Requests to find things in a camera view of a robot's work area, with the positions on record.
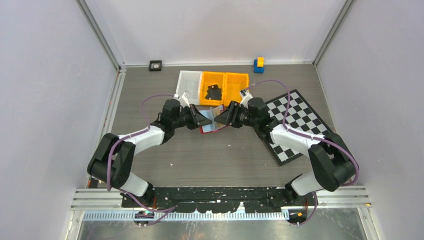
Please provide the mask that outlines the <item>red card holder wallet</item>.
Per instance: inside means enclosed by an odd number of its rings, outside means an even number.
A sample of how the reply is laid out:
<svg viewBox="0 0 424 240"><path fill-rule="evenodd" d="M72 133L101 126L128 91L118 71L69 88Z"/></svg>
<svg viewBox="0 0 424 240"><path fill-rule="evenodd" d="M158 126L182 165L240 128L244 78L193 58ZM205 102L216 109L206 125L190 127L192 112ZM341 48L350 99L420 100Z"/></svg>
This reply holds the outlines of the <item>red card holder wallet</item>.
<svg viewBox="0 0 424 240"><path fill-rule="evenodd" d="M210 107L209 109L200 110L199 112L211 121L211 124L204 125L200 128L201 134L215 133L227 127L222 123L216 122L215 117L220 115L225 110L225 107L221 104L219 106Z"/></svg>

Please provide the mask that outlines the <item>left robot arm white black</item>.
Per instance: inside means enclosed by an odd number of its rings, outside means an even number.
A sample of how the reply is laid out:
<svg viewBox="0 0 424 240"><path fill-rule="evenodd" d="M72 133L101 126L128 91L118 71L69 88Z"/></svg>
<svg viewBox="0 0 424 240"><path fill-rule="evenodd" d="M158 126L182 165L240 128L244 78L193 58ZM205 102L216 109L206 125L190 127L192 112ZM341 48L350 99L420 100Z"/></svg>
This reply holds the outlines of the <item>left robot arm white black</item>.
<svg viewBox="0 0 424 240"><path fill-rule="evenodd" d="M182 105L177 99L168 99L156 120L146 128L126 135L105 134L87 166L87 173L105 182L109 189L134 196L141 207L148 207L154 199L153 185L132 172L134 156L165 144L178 128L195 130L211 123L194 104Z"/></svg>

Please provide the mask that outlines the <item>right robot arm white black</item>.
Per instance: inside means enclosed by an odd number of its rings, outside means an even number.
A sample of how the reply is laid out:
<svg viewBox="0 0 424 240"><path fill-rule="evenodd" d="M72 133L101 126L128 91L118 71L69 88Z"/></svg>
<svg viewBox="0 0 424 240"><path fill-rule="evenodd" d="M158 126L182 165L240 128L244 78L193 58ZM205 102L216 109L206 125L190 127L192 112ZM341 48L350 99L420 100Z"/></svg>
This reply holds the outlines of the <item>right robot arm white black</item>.
<svg viewBox="0 0 424 240"><path fill-rule="evenodd" d="M284 187L283 196L291 205L299 205L306 195L319 190L334 192L349 185L349 179L354 184L359 177L359 165L338 134L324 136L296 130L284 120L271 117L260 97L246 104L232 101L214 121L233 128L252 127L261 140L309 158L312 171L295 177Z"/></svg>

